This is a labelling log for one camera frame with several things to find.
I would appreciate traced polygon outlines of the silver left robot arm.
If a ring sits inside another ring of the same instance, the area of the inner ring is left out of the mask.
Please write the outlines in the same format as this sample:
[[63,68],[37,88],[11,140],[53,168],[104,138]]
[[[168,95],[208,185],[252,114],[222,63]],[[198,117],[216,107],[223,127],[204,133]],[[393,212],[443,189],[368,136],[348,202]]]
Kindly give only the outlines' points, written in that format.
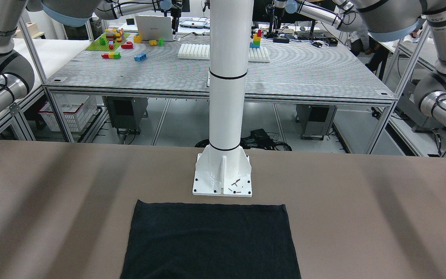
[[446,126],[446,0],[354,0],[353,5],[379,42],[404,37],[426,17],[437,61],[435,71],[416,85],[414,100],[421,113]]

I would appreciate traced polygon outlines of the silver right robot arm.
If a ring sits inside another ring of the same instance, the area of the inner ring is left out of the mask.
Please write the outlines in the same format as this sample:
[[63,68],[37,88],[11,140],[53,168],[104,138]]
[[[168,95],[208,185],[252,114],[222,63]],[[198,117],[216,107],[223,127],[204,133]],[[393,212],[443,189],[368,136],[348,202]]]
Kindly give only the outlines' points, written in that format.
[[13,36],[23,11],[44,11],[67,26],[81,26],[99,4],[99,0],[0,0],[0,113],[30,93],[35,82],[32,65],[14,50]]

